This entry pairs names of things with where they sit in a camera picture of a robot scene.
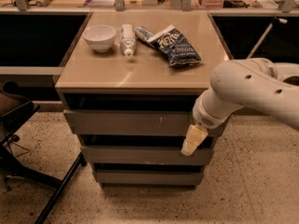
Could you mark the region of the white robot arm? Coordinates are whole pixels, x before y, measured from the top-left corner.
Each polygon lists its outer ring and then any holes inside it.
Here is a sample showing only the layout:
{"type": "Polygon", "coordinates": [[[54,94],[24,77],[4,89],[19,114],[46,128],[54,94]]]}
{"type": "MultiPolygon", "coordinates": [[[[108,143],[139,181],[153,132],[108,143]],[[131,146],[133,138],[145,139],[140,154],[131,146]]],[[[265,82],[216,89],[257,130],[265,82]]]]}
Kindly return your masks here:
{"type": "Polygon", "coordinates": [[[273,63],[265,58],[230,60],[218,64],[210,85],[194,103],[181,153],[191,156],[207,137],[235,111],[248,107],[299,130],[299,87],[287,82],[299,76],[296,63],[273,63]]]}

